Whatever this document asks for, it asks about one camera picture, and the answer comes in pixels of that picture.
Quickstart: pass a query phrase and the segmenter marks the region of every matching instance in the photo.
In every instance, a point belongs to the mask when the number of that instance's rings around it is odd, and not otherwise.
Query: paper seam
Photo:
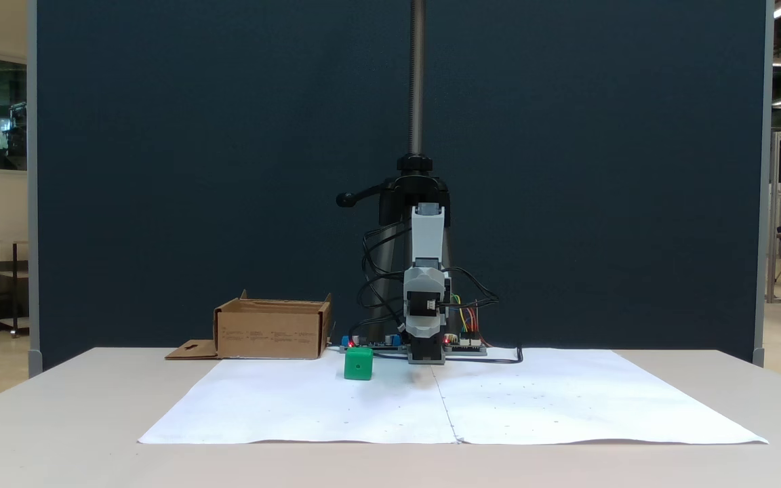
[[[439,385],[439,379],[436,378],[436,370],[430,366],[430,373],[433,375],[433,381],[436,382],[436,389],[439,391],[439,398],[442,399],[442,408],[445,410],[445,416],[447,417],[447,424],[450,426],[450,433],[454,435],[454,441],[456,444],[461,444],[462,439],[456,436],[456,430],[454,430],[454,423],[450,420],[450,413],[447,411],[447,405],[444,403],[444,395],[442,395],[442,386]]]

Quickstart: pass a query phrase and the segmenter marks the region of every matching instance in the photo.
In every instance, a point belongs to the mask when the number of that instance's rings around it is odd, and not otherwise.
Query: metal pole
[[[409,152],[424,145],[424,41],[427,0],[412,0],[412,57],[409,59]]]
[[[771,142],[771,194],[769,198],[769,222],[767,223],[767,303],[773,303],[773,285],[776,281],[776,260],[778,257],[776,243],[776,228],[779,226],[779,145],[781,136],[773,133]]]

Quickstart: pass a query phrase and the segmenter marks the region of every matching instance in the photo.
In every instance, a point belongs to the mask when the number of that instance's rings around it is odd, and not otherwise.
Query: white table
[[[0,394],[0,486],[781,488],[781,376],[720,352],[619,351],[771,445],[140,445],[216,364],[168,352],[93,349]],[[414,460],[435,474],[415,476]]]

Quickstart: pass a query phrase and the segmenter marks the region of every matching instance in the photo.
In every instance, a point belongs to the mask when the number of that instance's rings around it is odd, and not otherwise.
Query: cardboard flap
[[[216,344],[212,339],[189,340],[171,352],[165,359],[212,359],[216,358]]]

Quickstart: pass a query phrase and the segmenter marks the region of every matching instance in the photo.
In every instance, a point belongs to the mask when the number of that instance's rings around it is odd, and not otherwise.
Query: dark blue partition wall
[[[354,304],[406,0],[39,2],[45,367],[252,296]],[[430,0],[425,149],[495,343],[753,351],[765,0]]]

